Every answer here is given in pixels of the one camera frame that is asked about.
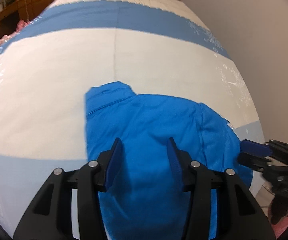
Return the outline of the wooden desk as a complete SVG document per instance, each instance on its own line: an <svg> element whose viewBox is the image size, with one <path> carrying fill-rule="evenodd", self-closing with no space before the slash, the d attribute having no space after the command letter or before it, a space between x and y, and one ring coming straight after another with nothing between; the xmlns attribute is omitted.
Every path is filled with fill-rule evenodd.
<svg viewBox="0 0 288 240"><path fill-rule="evenodd" d="M34 18L32 0L16 0L0 12L0 38L16 31L20 20L28 22Z"/></svg>

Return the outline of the blue white bed sheet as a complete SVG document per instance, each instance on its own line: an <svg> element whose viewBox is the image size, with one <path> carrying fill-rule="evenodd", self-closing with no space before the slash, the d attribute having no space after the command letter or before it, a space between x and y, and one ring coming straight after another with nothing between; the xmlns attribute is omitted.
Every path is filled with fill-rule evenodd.
<svg viewBox="0 0 288 240"><path fill-rule="evenodd" d="M207 105L239 141L264 141L235 63L193 18L123 1L46 8L0 46L0 225L12 237L56 168L88 159L85 96L121 82L136 94Z"/></svg>

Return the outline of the blue puffer jacket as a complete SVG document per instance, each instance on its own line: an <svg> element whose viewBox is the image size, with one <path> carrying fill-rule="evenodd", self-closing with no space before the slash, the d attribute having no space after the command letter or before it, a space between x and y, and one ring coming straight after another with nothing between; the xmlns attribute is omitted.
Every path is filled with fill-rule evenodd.
<svg viewBox="0 0 288 240"><path fill-rule="evenodd" d="M165 95L136 94L114 82L85 96L88 159L123 143L122 165L99 200L112 239L180 239L189 205L171 172L167 141L211 170L232 168L247 185L253 173L238 164L240 141L207 105Z"/></svg>

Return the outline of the pink floral quilt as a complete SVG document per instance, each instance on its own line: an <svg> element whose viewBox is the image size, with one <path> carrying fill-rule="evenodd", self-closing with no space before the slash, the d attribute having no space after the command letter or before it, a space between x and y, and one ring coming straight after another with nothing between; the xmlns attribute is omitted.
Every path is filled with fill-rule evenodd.
<svg viewBox="0 0 288 240"><path fill-rule="evenodd" d="M26 26L31 23L31 21L25 22L24 20L20 20L17 24L15 32L11 33L10 35L4 35L2 38L0 38L0 46L9 41L11 38L17 36Z"/></svg>

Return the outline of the pink knitted cloth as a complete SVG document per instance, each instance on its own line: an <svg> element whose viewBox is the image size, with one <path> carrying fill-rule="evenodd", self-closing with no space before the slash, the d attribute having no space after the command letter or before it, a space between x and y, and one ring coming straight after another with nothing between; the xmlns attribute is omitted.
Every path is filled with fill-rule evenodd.
<svg viewBox="0 0 288 240"><path fill-rule="evenodd" d="M277 224L271 224L273 231L275 233L276 239L278 239L282 233L288 228L288 216L283 217Z"/></svg>

